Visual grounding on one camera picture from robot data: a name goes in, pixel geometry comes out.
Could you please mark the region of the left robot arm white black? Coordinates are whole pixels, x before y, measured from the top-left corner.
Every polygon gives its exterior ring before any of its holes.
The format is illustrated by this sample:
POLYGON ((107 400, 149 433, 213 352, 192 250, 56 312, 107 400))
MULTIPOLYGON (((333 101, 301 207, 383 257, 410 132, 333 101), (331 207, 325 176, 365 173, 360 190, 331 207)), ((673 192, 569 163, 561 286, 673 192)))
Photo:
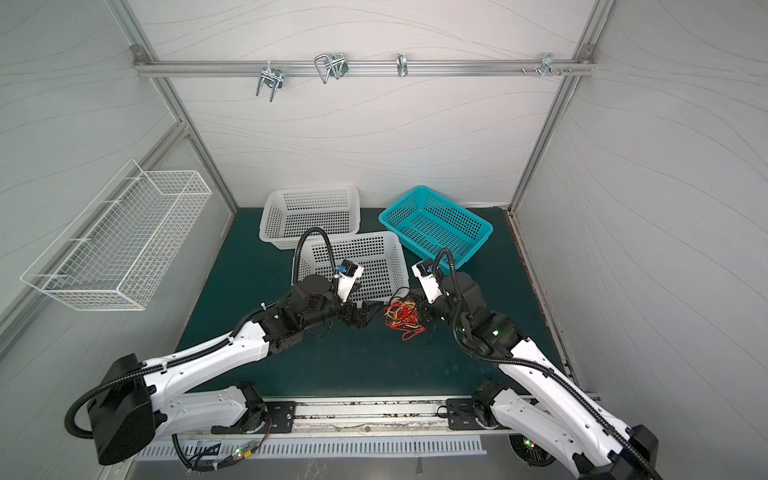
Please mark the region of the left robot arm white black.
POLYGON ((208 393, 194 389, 293 347, 306 331, 327 321, 361 325, 350 296, 361 287, 364 266, 348 259, 330 265, 330 278, 312 274, 295 280, 285 296, 246 314, 219 337, 146 361, 133 354, 116 360, 102 381, 68 408, 65 430, 92 440, 102 465, 126 460, 156 439, 176 439, 192 430, 269 435, 273 416, 254 386, 208 393))

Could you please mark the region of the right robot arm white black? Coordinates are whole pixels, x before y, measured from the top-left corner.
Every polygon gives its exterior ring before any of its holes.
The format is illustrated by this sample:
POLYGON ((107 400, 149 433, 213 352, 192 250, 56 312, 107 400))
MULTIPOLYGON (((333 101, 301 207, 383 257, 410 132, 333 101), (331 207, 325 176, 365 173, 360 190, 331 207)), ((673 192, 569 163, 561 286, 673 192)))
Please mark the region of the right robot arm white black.
POLYGON ((457 271, 449 249, 411 270, 421 285, 421 313, 444 321, 463 353, 496 366, 537 401, 531 404, 513 388, 487 381, 473 395, 482 427, 513 430, 577 479, 659 478, 655 434, 599 405, 508 315, 490 309, 479 284, 457 271))

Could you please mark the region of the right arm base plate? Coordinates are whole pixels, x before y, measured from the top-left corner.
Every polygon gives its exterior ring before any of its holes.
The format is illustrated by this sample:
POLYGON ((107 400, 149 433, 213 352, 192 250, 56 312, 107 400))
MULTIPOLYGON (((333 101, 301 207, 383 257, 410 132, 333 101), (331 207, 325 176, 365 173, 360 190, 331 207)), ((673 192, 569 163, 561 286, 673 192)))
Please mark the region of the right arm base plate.
POLYGON ((496 430, 500 427, 490 406, 470 398, 449 398, 437 414, 447 420, 450 430, 496 430))

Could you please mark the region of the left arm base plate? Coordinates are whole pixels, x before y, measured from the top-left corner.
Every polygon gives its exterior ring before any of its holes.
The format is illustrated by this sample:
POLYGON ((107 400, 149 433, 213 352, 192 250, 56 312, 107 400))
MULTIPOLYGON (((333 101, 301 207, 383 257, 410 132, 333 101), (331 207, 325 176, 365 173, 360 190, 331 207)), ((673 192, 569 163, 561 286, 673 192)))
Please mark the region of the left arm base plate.
POLYGON ((296 403, 291 401, 259 402, 249 406, 231 426, 213 426, 212 434, 290 433, 293 428, 296 403))

